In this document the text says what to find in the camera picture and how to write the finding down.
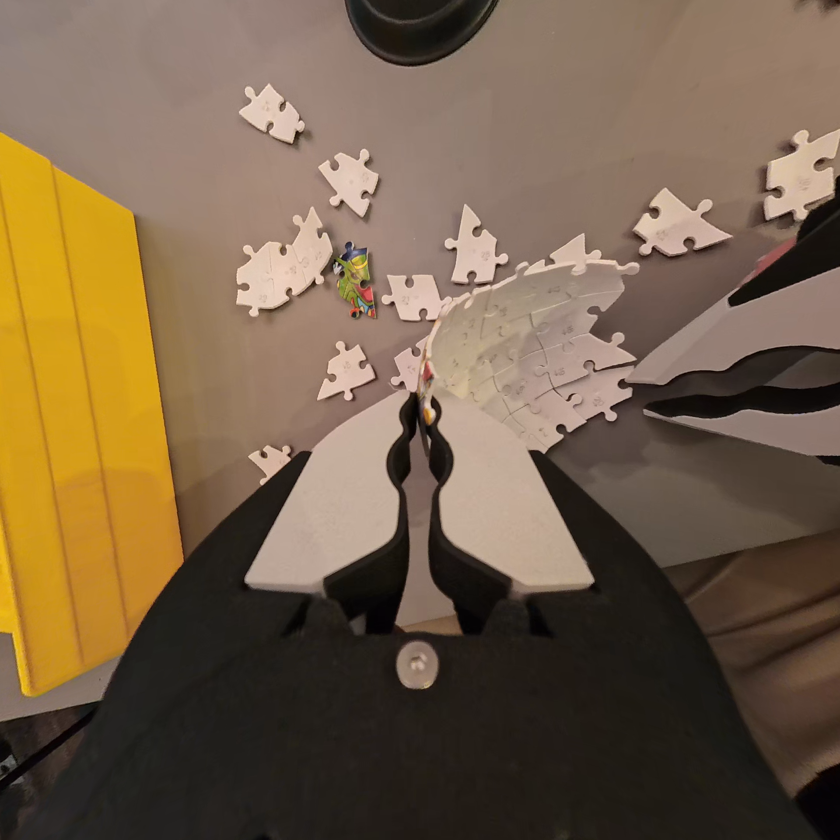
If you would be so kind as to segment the joined white puzzle strip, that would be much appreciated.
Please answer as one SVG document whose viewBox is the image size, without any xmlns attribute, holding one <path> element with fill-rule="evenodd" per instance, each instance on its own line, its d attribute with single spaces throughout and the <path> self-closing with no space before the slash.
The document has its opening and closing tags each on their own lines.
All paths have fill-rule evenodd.
<svg viewBox="0 0 840 840">
<path fill-rule="evenodd" d="M 247 308 L 252 318 L 324 282 L 333 246 L 316 209 L 310 207 L 306 217 L 297 215 L 292 221 L 298 235 L 291 244 L 269 241 L 259 249 L 243 247 L 247 261 L 236 271 L 236 304 Z"/>
</svg>

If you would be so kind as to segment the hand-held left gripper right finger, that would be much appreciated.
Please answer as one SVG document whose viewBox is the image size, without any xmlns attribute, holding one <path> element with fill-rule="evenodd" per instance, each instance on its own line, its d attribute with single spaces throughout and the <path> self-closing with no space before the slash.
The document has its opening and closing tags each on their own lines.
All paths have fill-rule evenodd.
<svg viewBox="0 0 840 840">
<path fill-rule="evenodd" d="M 456 396 L 434 399 L 429 567 L 450 599 L 584 591 L 594 576 L 527 446 Z"/>
</svg>

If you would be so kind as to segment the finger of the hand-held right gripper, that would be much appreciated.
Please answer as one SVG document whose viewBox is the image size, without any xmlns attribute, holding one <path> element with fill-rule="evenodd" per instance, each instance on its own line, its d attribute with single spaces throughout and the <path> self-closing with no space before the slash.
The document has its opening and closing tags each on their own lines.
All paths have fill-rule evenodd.
<svg viewBox="0 0 840 840">
<path fill-rule="evenodd" d="M 667 423 L 812 457 L 839 466 L 839 384 L 756 386 L 733 395 L 683 395 L 647 404 Z"/>
<path fill-rule="evenodd" d="M 720 299 L 634 368 L 628 381 L 666 385 L 694 372 L 726 371 L 764 351 L 839 349 L 839 268 L 732 306 Z"/>
</svg>

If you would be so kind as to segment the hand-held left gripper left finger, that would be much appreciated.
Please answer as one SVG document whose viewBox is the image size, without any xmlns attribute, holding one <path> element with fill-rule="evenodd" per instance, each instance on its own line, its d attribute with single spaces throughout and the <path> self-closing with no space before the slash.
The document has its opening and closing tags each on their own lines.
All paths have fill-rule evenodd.
<svg viewBox="0 0 840 840">
<path fill-rule="evenodd" d="M 309 454 L 245 575 L 253 590 L 327 592 L 406 519 L 412 397 L 395 392 L 336 427 Z"/>
</svg>

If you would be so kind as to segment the yellow plastic bin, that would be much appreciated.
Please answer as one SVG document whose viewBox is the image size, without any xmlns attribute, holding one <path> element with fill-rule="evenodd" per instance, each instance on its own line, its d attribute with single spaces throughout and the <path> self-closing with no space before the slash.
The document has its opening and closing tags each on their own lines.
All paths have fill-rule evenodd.
<svg viewBox="0 0 840 840">
<path fill-rule="evenodd" d="M 39 697 L 120 656 L 183 563 L 134 215 L 1 139 L 2 634 Z"/>
</svg>

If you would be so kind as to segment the black round stand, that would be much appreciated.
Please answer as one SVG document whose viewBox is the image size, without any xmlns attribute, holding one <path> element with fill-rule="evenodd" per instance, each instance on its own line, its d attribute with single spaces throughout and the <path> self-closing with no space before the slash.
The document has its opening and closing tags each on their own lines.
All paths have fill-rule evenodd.
<svg viewBox="0 0 840 840">
<path fill-rule="evenodd" d="M 420 67 L 466 45 L 497 1 L 346 1 L 344 7 L 358 40 L 374 56 Z"/>
</svg>

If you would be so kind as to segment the partly built white puzzle ball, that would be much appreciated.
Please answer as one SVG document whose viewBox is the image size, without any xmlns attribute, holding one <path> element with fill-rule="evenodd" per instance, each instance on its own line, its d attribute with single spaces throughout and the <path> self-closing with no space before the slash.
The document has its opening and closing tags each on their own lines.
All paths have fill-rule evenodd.
<svg viewBox="0 0 840 840">
<path fill-rule="evenodd" d="M 592 330 L 638 271 L 612 259 L 522 263 L 452 300 L 423 350 L 422 424 L 432 426 L 434 403 L 450 395 L 545 453 L 594 418 L 614 422 L 634 393 L 636 358 L 622 333 L 601 339 Z"/>
</svg>

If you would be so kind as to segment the colourful printed puzzle piece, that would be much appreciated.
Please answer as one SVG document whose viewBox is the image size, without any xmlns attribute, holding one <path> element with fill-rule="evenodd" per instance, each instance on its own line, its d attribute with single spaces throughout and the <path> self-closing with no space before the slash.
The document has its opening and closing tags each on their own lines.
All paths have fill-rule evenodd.
<svg viewBox="0 0 840 840">
<path fill-rule="evenodd" d="M 356 247 L 348 241 L 344 252 L 332 262 L 339 295 L 350 304 L 350 316 L 376 319 L 375 295 L 371 287 L 368 248 Z"/>
</svg>

